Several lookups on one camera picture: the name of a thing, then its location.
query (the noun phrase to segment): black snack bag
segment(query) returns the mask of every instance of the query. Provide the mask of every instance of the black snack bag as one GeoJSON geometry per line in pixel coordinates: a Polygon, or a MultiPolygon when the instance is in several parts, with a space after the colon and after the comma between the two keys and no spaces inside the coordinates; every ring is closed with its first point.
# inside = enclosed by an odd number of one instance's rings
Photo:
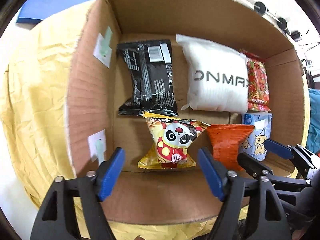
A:
{"type": "Polygon", "coordinates": [[[133,87],[132,98],[119,108],[119,114],[142,115],[148,111],[177,116],[170,40],[121,43],[117,52],[130,69],[133,87]]]}

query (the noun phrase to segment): orange snack bag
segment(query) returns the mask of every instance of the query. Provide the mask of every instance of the orange snack bag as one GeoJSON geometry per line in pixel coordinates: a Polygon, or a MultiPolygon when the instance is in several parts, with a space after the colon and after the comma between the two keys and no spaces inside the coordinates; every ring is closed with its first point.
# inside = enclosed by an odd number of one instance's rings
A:
{"type": "Polygon", "coordinates": [[[228,170],[240,171],[243,168],[237,162],[239,146],[252,133],[254,125],[212,124],[207,128],[212,147],[213,158],[220,161],[228,170]]]}

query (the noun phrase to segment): bolt head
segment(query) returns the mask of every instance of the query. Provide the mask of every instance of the bolt head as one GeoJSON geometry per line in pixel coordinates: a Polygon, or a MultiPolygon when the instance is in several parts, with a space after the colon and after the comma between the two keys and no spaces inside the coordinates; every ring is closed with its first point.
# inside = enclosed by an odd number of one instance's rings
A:
{"type": "Polygon", "coordinates": [[[228,172],[227,172],[227,175],[228,175],[229,177],[236,177],[238,174],[237,174],[235,171],[228,171],[228,172]]]}
{"type": "Polygon", "coordinates": [[[266,176],[261,176],[260,179],[261,179],[261,181],[263,181],[263,182],[268,182],[268,181],[269,181],[269,178],[266,177],[266,176]]]}
{"type": "Polygon", "coordinates": [[[87,172],[87,177],[94,177],[96,175],[95,171],[88,171],[87,172]]]}
{"type": "Polygon", "coordinates": [[[58,176],[54,179],[55,182],[61,182],[63,181],[63,177],[62,176],[58,176]]]}

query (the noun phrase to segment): white label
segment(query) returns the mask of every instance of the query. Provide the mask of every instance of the white label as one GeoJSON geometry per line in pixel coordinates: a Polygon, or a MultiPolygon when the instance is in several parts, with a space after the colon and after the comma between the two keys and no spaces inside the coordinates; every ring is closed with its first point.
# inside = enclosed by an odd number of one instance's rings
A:
{"type": "Polygon", "coordinates": [[[105,52],[102,54],[101,51],[101,45],[104,41],[104,38],[102,36],[101,33],[98,34],[97,37],[97,43],[96,46],[94,47],[93,50],[93,55],[100,60],[103,65],[105,65],[106,67],[110,67],[110,60],[111,60],[111,53],[112,53],[112,49],[110,47],[108,47],[105,52]]]}
{"type": "Polygon", "coordinates": [[[179,155],[179,154],[177,154],[177,153],[175,153],[174,155],[172,155],[172,157],[171,157],[171,161],[173,162],[173,163],[178,163],[179,161],[181,161],[181,156],[179,155]]]}
{"type": "Polygon", "coordinates": [[[163,61],[160,46],[148,47],[150,62],[163,61]]]}
{"type": "Polygon", "coordinates": [[[171,57],[170,57],[170,52],[169,52],[167,44],[166,43],[161,43],[160,46],[161,46],[161,50],[162,50],[164,63],[172,63],[171,62],[171,57]]]}
{"type": "Polygon", "coordinates": [[[268,125],[268,119],[254,122],[254,126],[257,130],[262,130],[263,128],[267,127],[267,125],[268,125]]]}
{"type": "Polygon", "coordinates": [[[106,130],[102,130],[88,137],[91,160],[98,159],[99,165],[105,161],[104,152],[107,150],[106,130]]]}

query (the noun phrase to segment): cardboard box flap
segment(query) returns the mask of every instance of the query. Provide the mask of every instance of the cardboard box flap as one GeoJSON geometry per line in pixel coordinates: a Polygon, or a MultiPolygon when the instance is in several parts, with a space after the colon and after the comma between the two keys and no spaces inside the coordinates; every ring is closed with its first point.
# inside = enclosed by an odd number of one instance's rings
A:
{"type": "Polygon", "coordinates": [[[201,171],[122,172],[102,203],[108,220],[143,225],[208,220],[221,206],[201,171]]]}
{"type": "MultiPolygon", "coordinates": [[[[103,129],[112,131],[114,68],[107,68],[93,55],[98,35],[104,36],[108,27],[112,31],[110,65],[114,65],[121,33],[108,0],[97,0],[89,11],[88,21],[71,61],[66,107],[67,137],[72,166],[77,175],[85,174],[98,165],[91,163],[88,136],[103,129]]],[[[113,152],[113,133],[107,132],[106,139],[107,152],[113,152]]]]}
{"type": "Polygon", "coordinates": [[[232,0],[109,0],[122,33],[177,33],[268,58],[293,48],[274,26],[232,0]]]}
{"type": "MultiPolygon", "coordinates": [[[[301,144],[304,129],[304,92],[300,60],[294,49],[271,58],[265,63],[272,112],[271,139],[284,145],[301,144]]],[[[293,172],[289,160],[268,153],[267,160],[293,172]]]]}

